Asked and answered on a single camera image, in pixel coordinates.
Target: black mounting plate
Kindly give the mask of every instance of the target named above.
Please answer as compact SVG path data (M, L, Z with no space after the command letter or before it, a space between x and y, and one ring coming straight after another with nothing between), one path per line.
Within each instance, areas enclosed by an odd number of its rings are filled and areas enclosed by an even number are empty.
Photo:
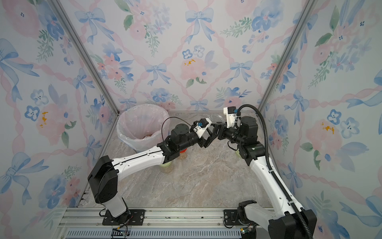
M129 209L129 211L123 213L122 215L118 216L117 218L114 218L109 210L106 210L106 213L104 215L104 220L102 222L102 225L104 226L119 226L121 224L124 224L127 222L127 220L133 216L128 225L129 226L142 226L143 225L143 219L145 210L144 209Z
M224 224L226 226L249 226L249 224L243 224L239 220L239 215L237 209L226 209L223 210L224 213Z

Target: marble tabletop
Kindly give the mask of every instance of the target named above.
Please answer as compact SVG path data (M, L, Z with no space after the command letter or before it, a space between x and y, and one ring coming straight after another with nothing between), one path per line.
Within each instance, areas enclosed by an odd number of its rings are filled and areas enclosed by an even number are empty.
M211 114L169 113L191 124ZM178 119L170 120L170 129L182 123ZM134 153L114 130L107 155L117 158ZM187 154L186 159L173 160L174 169L168 174L153 166L118 182L118 191L128 207L237 207L246 200L272 207L256 174L227 146L227 140L216 139L208 148L194 145L187 149ZM95 203L92 194L82 206L102 207Z

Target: floral wallpaper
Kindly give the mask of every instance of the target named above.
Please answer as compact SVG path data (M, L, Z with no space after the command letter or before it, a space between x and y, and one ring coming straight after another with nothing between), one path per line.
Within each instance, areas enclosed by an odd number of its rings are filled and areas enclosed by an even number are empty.
M168 111L257 104L305 2L61 1L121 111L144 103ZM296 77L297 62L280 89Z
M0 238L51 238L116 116L47 2L0 5Z
M382 238L381 9L318 0L265 107L271 151L317 215L315 238Z

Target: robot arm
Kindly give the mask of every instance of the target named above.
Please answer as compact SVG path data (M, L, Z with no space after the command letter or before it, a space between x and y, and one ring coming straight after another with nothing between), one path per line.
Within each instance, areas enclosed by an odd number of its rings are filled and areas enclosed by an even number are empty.
M178 124L171 135L149 150L123 158L101 157L88 177L96 203L103 204L115 222L124 224L129 219L129 210L117 192L118 181L144 168L170 162L179 156L180 151L195 144L207 148L216 138L228 139L238 144L240 156L260 179L274 208L274 212L270 212L253 200L239 203L240 221L259 224L269 231L271 238L308 238L306 228L300 222L304 220L305 226L313 231L317 218L312 210L304 210L291 194L274 170L272 161L267 162L264 146L257 141L256 119L241 117L240 127L235 128L236 108L224 108L224 114L227 117L225 124L212 123L209 119L195 121L191 129ZM205 131L209 134L206 140L203 138Z

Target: white trash bin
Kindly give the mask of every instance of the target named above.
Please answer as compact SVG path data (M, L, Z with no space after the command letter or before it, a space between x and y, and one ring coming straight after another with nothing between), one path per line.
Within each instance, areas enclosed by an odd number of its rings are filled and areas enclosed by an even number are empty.
M169 118L165 109L154 104L134 106L123 112L117 122L118 138L136 152L148 150L162 142L160 129ZM163 137L168 136L170 120L163 125Z

